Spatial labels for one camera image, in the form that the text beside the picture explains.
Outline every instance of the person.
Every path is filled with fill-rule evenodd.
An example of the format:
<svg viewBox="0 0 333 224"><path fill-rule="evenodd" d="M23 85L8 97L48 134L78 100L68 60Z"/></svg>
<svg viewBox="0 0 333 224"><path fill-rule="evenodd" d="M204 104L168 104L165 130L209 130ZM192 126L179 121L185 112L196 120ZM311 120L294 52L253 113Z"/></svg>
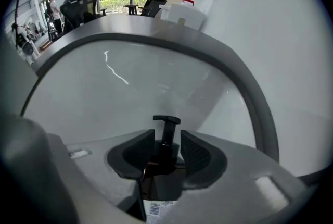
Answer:
<svg viewBox="0 0 333 224"><path fill-rule="evenodd" d="M55 0L50 0L50 9L52 12L52 16L53 16L53 23L54 23L54 27L56 28L58 34L62 33L62 24L61 24L61 16L60 16L60 9L57 6L57 3Z"/></svg>
<svg viewBox="0 0 333 224"><path fill-rule="evenodd" d="M24 39L27 42L29 42L32 45L32 47L34 48L34 52L32 55L25 54L24 51L22 50L22 48L16 43L16 30L15 30L16 27L17 27L17 34L22 34ZM18 52L19 56L23 60L27 61L29 65L32 65L40 55L39 52L37 51L36 46L34 45L33 41L28 39L26 30L23 27L18 26L16 23L13 23L11 25L11 42L16 47L16 51Z"/></svg>

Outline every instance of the bottle label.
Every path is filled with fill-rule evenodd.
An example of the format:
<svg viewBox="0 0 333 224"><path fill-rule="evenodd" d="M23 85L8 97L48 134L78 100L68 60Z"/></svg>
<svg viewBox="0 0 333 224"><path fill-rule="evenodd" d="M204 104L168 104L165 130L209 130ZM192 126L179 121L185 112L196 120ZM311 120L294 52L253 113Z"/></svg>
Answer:
<svg viewBox="0 0 333 224"><path fill-rule="evenodd" d="M157 224L164 217L177 201L150 201L144 200L144 207L147 216L147 224Z"/></svg>

